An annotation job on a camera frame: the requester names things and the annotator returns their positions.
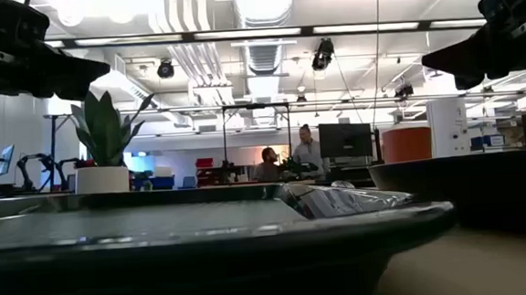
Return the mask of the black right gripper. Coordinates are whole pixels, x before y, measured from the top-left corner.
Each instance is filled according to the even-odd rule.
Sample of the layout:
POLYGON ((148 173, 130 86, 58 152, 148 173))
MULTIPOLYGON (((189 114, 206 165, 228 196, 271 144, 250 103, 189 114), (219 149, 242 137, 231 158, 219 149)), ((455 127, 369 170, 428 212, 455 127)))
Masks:
POLYGON ((424 67, 454 75, 457 90, 526 70, 526 0, 479 0, 478 11, 485 26, 421 58, 424 67))

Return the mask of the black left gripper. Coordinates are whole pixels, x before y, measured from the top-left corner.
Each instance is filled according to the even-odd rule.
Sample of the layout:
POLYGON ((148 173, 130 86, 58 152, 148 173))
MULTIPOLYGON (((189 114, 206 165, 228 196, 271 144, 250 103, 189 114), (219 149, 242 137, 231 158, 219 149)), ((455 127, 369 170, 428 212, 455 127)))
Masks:
POLYGON ((25 3, 0 0, 0 94, 84 100, 110 66, 77 58, 44 42, 49 19, 25 3))

